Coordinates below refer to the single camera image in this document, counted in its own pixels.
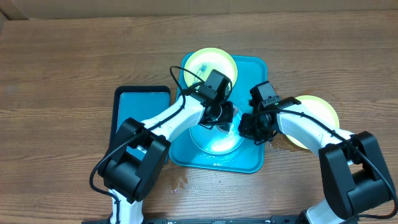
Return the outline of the yellow plate with blue stain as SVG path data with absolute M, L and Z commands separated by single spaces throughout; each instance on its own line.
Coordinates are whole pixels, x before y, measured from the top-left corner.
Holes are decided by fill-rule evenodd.
M 204 48 L 188 55 L 183 63 L 183 68 L 191 71 L 203 81 L 208 78 L 212 70 L 217 70 L 231 80 L 232 86 L 238 77 L 237 65 L 232 56 L 217 48 Z

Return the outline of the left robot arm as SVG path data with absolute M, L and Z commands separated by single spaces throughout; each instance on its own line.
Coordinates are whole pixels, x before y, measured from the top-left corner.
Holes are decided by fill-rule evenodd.
M 95 172 L 113 200 L 110 223 L 142 223 L 142 201 L 157 181 L 169 148 L 185 130 L 198 124 L 213 127 L 231 123 L 233 104 L 206 99 L 196 93 L 182 95 L 153 118 L 125 119 Z

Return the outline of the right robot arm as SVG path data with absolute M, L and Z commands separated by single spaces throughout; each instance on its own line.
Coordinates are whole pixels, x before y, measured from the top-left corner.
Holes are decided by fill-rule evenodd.
M 277 103 L 251 100 L 251 114 L 243 114 L 239 133 L 256 144 L 277 134 L 292 136 L 320 161 L 325 198 L 298 215 L 281 216 L 272 223 L 358 223 L 360 218 L 390 219 L 367 211 L 386 202 L 397 203 L 397 193 L 377 139 L 369 132 L 353 134 L 317 118 L 298 100 Z

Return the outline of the light blue plate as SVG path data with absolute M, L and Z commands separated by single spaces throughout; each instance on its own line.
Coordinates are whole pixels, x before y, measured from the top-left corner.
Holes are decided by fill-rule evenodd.
M 239 135 L 242 112 L 233 106 L 233 120 L 231 123 L 221 124 L 208 129 L 196 125 L 189 129 L 193 142 L 204 152 L 210 154 L 227 154 L 237 149 L 243 142 Z

